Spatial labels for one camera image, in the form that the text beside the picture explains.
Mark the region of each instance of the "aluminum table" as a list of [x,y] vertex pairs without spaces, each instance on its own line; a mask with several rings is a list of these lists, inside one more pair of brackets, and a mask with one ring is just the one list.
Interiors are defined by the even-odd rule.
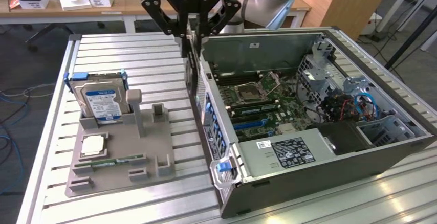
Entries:
[[[334,34],[437,126],[435,111],[346,35]],[[354,74],[347,61],[338,58],[336,63]],[[157,102],[168,108],[177,176],[160,185],[68,198],[64,190],[80,111],[62,75],[121,68],[129,87],[141,89],[141,108]],[[380,175],[243,216],[220,219],[219,215],[173,39],[161,33],[72,35],[17,223],[437,223],[437,144]]]

